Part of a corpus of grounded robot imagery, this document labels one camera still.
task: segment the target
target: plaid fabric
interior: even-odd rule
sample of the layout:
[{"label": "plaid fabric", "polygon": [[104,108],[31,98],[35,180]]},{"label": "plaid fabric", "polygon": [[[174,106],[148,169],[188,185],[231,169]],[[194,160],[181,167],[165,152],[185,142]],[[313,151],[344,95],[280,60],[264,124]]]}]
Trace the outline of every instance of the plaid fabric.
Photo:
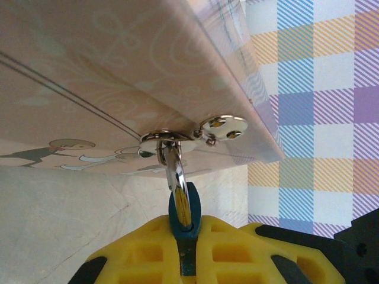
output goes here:
[{"label": "plaid fabric", "polygon": [[250,0],[284,152],[249,165],[249,222],[332,237],[379,207],[379,1]]}]

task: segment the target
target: yellow plastic object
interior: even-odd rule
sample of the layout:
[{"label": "yellow plastic object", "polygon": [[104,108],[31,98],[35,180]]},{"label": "yellow plastic object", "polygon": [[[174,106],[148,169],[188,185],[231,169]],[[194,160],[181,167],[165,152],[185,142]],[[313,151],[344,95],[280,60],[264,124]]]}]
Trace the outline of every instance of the yellow plastic object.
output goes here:
[{"label": "yellow plastic object", "polygon": [[107,258],[95,284],[285,284],[271,260],[273,255],[303,264],[310,279],[318,281],[315,284],[344,283],[320,251],[256,236],[254,225],[239,230],[220,219],[203,216],[196,276],[180,276],[179,254],[168,216],[146,223],[88,260]]}]

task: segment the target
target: colorful plaid pattern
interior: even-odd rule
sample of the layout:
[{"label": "colorful plaid pattern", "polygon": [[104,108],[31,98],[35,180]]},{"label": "colorful plaid pattern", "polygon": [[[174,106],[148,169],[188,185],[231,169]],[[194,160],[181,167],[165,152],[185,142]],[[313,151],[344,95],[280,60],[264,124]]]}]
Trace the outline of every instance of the colorful plaid pattern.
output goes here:
[{"label": "colorful plaid pattern", "polygon": [[249,165],[249,222],[333,237],[379,207],[379,0],[246,3],[287,156]]}]

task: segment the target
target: checkered wallpaper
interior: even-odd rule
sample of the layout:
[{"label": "checkered wallpaper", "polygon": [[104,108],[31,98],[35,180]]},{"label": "checkered wallpaper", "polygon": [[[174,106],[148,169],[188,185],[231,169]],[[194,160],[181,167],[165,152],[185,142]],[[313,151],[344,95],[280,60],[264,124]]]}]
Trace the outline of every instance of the checkered wallpaper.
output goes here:
[{"label": "checkered wallpaper", "polygon": [[249,165],[249,222],[332,237],[379,207],[379,0],[250,0],[287,159]]}]

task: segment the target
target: metal ring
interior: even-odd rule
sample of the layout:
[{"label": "metal ring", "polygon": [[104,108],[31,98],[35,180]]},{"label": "metal ring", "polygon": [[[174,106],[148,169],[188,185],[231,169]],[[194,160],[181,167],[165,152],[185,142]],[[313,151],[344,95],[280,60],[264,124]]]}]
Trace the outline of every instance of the metal ring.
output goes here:
[{"label": "metal ring", "polygon": [[174,196],[179,222],[183,226],[183,231],[189,231],[192,227],[190,199],[183,166],[180,161],[179,148],[174,145],[167,145],[162,149],[162,152],[166,163],[168,187]]}]

